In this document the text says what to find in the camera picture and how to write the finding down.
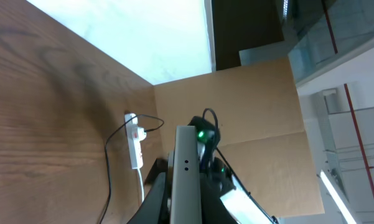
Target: cardboard box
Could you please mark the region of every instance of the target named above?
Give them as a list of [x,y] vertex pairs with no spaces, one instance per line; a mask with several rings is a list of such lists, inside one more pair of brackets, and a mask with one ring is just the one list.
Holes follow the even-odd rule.
[[215,110],[219,148],[271,215],[323,213],[289,60],[236,67],[157,85],[165,152],[174,149],[177,125],[205,108]]

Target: metal frame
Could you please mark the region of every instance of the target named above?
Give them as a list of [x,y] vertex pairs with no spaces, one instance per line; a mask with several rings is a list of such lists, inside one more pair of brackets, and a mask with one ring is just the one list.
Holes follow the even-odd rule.
[[195,126],[175,133],[170,224],[202,223],[199,160]]

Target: black wire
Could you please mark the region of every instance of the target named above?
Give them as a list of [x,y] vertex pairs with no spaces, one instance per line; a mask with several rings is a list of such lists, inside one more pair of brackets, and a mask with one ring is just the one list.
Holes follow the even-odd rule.
[[[208,112],[208,111],[211,112],[211,114],[213,115],[213,118],[214,118],[215,131],[214,131],[214,136],[213,136],[213,142],[216,143],[217,142],[217,137],[218,137],[218,119],[217,119],[216,112],[214,112],[213,109],[206,108],[206,109],[204,109],[203,115],[202,115],[202,118],[203,118],[204,121],[207,122],[207,120],[205,119],[205,115],[206,115],[206,112]],[[214,160],[213,153],[214,153],[215,147],[217,147],[217,145],[213,144],[213,147],[211,148],[211,151],[210,151],[212,153],[212,156],[211,156],[211,159],[210,159],[211,162],[213,162],[213,160]],[[204,163],[201,163],[200,168],[203,168],[203,167],[204,167]]]
[[157,120],[159,120],[159,121],[162,121],[162,124],[159,125],[157,128],[152,128],[152,129],[147,129],[147,130],[145,130],[145,133],[148,133],[148,132],[151,132],[151,131],[156,131],[156,130],[158,130],[159,128],[161,128],[161,127],[163,126],[163,124],[164,124],[164,120],[162,120],[162,119],[160,119],[160,118],[156,118],[156,117],[148,116],[148,115],[147,115],[147,117],[148,117],[148,118],[154,118],[154,119],[157,119]]
[[104,151],[105,151],[105,161],[106,161],[106,172],[108,174],[108,198],[106,199],[106,203],[105,203],[105,207],[104,207],[104,210],[103,210],[103,213],[101,215],[101,218],[100,218],[100,222],[99,223],[102,223],[104,217],[105,217],[105,214],[106,214],[106,211],[108,209],[108,205],[110,203],[110,200],[111,200],[111,196],[112,196],[112,180],[111,180],[111,172],[110,172],[110,161],[109,161],[109,158],[108,158],[108,148],[107,148],[107,145],[109,143],[109,141],[111,140],[111,138],[118,132],[120,131],[120,129],[122,129],[127,123],[129,123],[130,121],[132,121],[134,118],[137,118],[139,116],[144,116],[144,117],[147,117],[147,118],[153,118],[153,119],[158,119],[159,121],[162,121],[162,124],[157,127],[157,128],[154,128],[154,129],[148,129],[147,131],[145,132],[149,132],[149,131],[155,131],[157,129],[159,129],[160,127],[163,126],[164,124],[164,121],[160,118],[157,118],[157,117],[154,117],[154,116],[150,116],[150,115],[146,115],[146,114],[138,114],[136,116],[133,116],[132,118],[130,118],[128,121],[126,121],[125,123],[123,123],[120,127],[118,127],[109,137],[108,139],[106,140],[105,142],[105,145],[104,145]]

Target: power plug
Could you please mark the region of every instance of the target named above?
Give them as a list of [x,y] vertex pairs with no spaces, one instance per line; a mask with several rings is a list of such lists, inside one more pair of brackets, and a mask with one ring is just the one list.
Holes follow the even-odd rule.
[[[128,121],[135,117],[134,113],[126,114],[124,120]],[[143,166],[143,153],[140,141],[147,137],[144,128],[138,126],[138,118],[133,118],[126,124],[127,142],[129,144],[130,160],[132,169],[140,169]]]

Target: red line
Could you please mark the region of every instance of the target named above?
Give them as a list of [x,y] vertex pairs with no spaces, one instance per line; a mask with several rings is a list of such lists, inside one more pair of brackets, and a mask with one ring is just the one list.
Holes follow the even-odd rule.
[[355,132],[357,133],[358,142],[360,143],[360,149],[361,149],[361,153],[362,153],[362,157],[363,157],[363,162],[364,162],[364,164],[365,164],[365,169],[367,170],[367,175],[368,175],[368,179],[369,179],[369,184],[370,184],[370,186],[371,186],[372,195],[373,195],[373,199],[374,199],[374,184],[373,184],[372,175],[371,175],[371,172],[370,172],[370,169],[371,169],[371,168],[370,168],[370,166],[368,165],[367,155],[365,154],[365,150],[364,150],[364,148],[363,148],[363,143],[362,143],[362,139],[361,139],[361,134],[360,134],[360,130],[359,130],[359,128],[358,128],[357,118],[355,117],[354,107],[353,107],[353,103],[352,103],[352,101],[351,101],[350,92],[348,91],[348,86],[347,86],[347,84],[344,84],[344,90],[346,91],[347,100],[348,100],[348,105],[350,106],[350,112],[351,112],[351,116],[353,117],[353,122],[354,122]]
[[332,29],[332,24],[330,23],[329,15],[328,15],[328,9],[326,8],[325,0],[321,0],[322,8],[324,9],[326,23],[328,23],[328,29],[330,34],[330,39],[332,40],[332,45],[334,46],[335,54],[338,53],[337,46],[336,46],[336,40],[334,35],[334,30]]

